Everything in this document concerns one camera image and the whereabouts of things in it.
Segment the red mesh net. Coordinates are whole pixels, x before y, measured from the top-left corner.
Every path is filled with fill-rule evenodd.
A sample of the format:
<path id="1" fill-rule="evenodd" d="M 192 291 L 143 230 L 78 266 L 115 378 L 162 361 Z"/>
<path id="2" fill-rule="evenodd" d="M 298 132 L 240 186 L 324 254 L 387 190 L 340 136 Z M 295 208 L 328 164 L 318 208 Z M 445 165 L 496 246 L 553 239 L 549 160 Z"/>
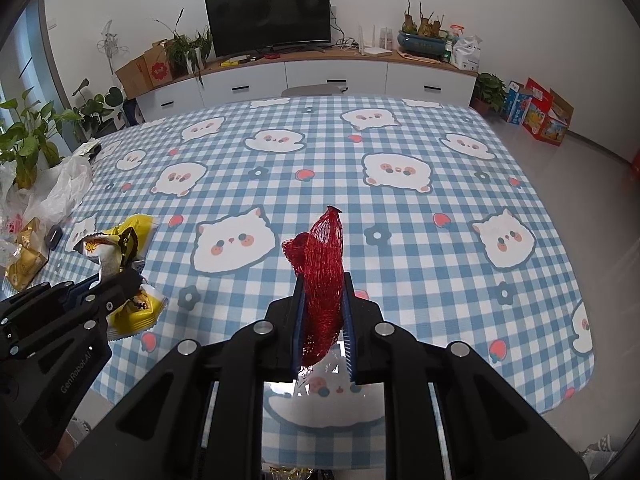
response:
<path id="1" fill-rule="evenodd" d="M 302 365 L 320 362 L 343 327 L 343 226 L 341 211 L 329 206 L 308 232 L 282 243 L 283 253 L 304 281 Z"/>

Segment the white plastic bag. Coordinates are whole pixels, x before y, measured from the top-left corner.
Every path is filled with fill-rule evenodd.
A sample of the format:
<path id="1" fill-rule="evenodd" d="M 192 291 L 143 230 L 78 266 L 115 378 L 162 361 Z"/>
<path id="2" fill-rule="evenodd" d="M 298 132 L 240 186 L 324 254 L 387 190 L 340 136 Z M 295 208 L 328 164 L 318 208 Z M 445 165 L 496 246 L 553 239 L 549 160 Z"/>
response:
<path id="1" fill-rule="evenodd" d="M 38 172 L 31 188 L 18 188 L 16 162 L 1 164 L 1 235 L 17 233 L 37 218 L 45 226 L 64 220 L 92 185 L 92 167 L 85 156 L 70 156 Z"/>

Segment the white router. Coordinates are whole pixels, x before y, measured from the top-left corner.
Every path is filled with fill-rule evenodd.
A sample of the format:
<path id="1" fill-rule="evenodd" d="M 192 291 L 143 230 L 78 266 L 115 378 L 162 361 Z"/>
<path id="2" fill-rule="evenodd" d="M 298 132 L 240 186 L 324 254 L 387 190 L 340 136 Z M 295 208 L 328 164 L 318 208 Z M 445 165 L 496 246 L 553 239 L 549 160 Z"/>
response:
<path id="1" fill-rule="evenodd" d="M 377 29 L 372 27 L 371 37 L 367 38 L 364 29 L 358 25 L 358 52 L 363 56 L 385 56 L 391 55 L 394 48 L 392 31 L 388 27 Z"/>

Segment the tall potted plant on cabinet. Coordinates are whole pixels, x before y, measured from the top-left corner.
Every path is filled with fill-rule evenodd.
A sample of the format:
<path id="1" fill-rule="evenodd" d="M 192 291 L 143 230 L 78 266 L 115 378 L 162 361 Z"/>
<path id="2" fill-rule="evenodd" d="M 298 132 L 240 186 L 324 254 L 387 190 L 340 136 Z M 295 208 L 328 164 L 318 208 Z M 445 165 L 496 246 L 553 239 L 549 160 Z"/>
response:
<path id="1" fill-rule="evenodd" d="M 184 9 L 181 9 L 175 25 L 169 27 L 166 23 L 156 20 L 163 25 L 170 37 L 160 40 L 160 46 L 167 56 L 169 67 L 176 70 L 179 77 L 192 75 L 201 86 L 204 86 L 202 73 L 206 69 L 209 55 L 213 51 L 213 35 L 209 27 L 197 30 L 193 37 L 179 32 L 179 25 L 183 17 Z"/>

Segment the small floor potted plant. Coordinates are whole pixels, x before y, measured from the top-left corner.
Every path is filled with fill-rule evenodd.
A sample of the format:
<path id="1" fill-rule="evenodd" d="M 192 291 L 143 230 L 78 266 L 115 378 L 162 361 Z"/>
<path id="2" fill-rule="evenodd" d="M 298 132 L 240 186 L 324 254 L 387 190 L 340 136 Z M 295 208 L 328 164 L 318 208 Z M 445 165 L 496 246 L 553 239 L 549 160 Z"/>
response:
<path id="1" fill-rule="evenodd" d="M 471 106 L 478 114 L 499 113 L 506 102 L 506 84 L 501 78 L 490 73 L 480 73 L 476 77 Z"/>

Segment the black television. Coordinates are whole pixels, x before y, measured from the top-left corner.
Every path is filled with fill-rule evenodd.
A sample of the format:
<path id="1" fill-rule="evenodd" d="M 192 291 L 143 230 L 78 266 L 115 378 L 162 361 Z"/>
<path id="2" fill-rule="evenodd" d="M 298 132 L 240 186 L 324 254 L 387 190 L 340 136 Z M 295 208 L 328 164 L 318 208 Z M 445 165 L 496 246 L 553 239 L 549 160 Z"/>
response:
<path id="1" fill-rule="evenodd" d="M 218 56 L 331 42 L 330 0 L 205 0 L 205 9 Z"/>

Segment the colourful boxes on floor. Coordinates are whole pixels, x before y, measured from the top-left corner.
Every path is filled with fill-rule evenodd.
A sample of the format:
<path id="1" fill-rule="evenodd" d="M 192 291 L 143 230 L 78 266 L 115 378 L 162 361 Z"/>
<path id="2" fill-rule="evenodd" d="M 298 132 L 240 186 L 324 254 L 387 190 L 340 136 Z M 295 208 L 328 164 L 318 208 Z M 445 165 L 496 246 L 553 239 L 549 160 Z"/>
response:
<path id="1" fill-rule="evenodd" d="M 506 100 L 500 117 L 523 127 L 534 139 L 559 146 L 574 114 L 574 107 L 553 89 L 547 90 L 528 78 L 525 84 L 512 80 L 506 87 Z"/>

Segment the gold foil bag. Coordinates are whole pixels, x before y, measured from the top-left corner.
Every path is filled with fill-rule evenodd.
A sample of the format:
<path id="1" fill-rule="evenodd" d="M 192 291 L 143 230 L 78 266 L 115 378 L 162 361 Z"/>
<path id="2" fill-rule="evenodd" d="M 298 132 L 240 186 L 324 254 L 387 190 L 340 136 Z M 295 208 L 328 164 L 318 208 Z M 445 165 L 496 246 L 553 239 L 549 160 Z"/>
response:
<path id="1" fill-rule="evenodd" d="M 6 268 L 6 278 L 14 290 L 22 292 L 48 261 L 42 222 L 32 218 L 17 233 L 15 245 L 17 254 Z"/>

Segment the red printed cardboard box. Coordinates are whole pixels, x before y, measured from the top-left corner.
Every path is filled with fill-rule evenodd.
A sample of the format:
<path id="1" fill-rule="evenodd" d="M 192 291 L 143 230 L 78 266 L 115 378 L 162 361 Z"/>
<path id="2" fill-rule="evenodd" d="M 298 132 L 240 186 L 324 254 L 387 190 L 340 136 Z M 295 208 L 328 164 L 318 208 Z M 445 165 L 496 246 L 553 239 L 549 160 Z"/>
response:
<path id="1" fill-rule="evenodd" d="M 143 58 L 153 88 L 169 84 L 174 79 L 163 41 L 154 42 L 143 53 Z"/>

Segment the yellow snack packet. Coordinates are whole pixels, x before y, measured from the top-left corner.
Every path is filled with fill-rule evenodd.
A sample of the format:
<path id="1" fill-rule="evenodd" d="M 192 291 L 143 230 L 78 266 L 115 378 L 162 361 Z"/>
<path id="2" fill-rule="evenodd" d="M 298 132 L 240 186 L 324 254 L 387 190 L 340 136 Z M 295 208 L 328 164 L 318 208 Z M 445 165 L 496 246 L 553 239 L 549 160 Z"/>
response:
<path id="1" fill-rule="evenodd" d="M 167 304 L 166 297 L 142 276 L 154 230 L 149 214 L 133 214 L 104 231 L 87 220 L 73 241 L 75 252 L 99 266 L 98 278 L 91 287 L 100 297 L 109 340 L 149 330 Z"/>

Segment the blue bonsai planter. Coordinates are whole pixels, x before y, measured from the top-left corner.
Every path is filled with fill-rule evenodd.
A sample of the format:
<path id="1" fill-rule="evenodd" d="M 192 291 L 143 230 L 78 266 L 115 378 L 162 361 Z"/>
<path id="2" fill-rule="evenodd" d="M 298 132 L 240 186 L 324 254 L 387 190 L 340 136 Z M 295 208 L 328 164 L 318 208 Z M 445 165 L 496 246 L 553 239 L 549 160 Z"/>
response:
<path id="1" fill-rule="evenodd" d="M 422 3 L 419 3 L 419 19 L 416 21 L 411 12 L 411 0 L 407 0 L 397 42 L 401 51 L 426 58 L 443 58 L 446 53 L 447 34 L 442 32 L 443 16 L 434 13 L 425 15 Z"/>

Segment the blue checkered cartoon tablecloth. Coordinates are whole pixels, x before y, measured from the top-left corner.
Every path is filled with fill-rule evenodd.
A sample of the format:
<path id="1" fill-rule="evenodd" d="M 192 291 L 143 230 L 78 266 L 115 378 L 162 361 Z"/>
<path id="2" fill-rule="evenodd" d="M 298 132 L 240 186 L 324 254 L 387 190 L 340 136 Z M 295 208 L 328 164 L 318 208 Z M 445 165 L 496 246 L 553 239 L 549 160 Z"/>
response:
<path id="1" fill-rule="evenodd" d="M 579 290 L 544 205 L 474 110 L 391 98 L 228 104 L 107 136 L 64 226 L 72 244 L 130 214 L 156 223 L 154 330 L 114 343 L 120 399 L 178 340 L 224 339 L 295 276 L 281 245 L 341 211 L 358 294 L 430 344 L 461 339 L 535 408 L 585 385 Z"/>

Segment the green leafy potted plant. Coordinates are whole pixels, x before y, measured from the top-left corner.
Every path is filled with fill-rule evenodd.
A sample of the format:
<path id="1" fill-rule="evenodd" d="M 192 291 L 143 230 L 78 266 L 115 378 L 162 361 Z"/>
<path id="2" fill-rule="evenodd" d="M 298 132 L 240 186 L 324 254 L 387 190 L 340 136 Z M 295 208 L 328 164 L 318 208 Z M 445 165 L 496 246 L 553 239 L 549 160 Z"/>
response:
<path id="1" fill-rule="evenodd" d="M 62 156 L 52 141 L 66 124 L 77 124 L 80 115 L 66 108 L 58 112 L 52 101 L 32 101 L 34 88 L 25 89 L 19 98 L 1 103 L 1 109 L 16 113 L 17 120 L 5 127 L 1 124 L 1 161 L 14 162 L 14 183 L 18 188 L 32 188 L 38 177 L 38 162 L 43 157 L 49 168 L 58 166 Z"/>

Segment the white tv cabinet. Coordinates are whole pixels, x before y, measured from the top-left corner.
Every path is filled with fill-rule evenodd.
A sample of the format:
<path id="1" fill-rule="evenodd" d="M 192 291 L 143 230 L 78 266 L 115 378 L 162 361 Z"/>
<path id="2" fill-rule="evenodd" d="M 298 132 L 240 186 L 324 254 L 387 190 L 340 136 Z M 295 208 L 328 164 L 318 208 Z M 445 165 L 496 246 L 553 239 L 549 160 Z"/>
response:
<path id="1" fill-rule="evenodd" d="M 296 52 L 280 58 L 224 66 L 210 63 L 201 78 L 184 76 L 137 97 L 148 122 L 216 105 L 277 98 L 285 90 L 334 84 L 348 96 L 394 96 L 467 106 L 477 73 L 398 52 L 369 56 L 357 51 Z"/>

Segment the black oval remote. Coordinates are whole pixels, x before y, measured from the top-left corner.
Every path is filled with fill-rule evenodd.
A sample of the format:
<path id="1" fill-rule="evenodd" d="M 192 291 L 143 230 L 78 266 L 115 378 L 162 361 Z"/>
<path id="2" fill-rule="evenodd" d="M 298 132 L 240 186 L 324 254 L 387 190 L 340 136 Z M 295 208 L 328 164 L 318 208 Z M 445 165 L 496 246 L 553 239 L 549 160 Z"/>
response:
<path id="1" fill-rule="evenodd" d="M 44 244 L 49 250 L 55 250 L 60 244 L 60 240 L 63 236 L 63 231 L 60 226 L 52 226 L 52 228 L 47 232 L 46 237 L 44 238 Z"/>

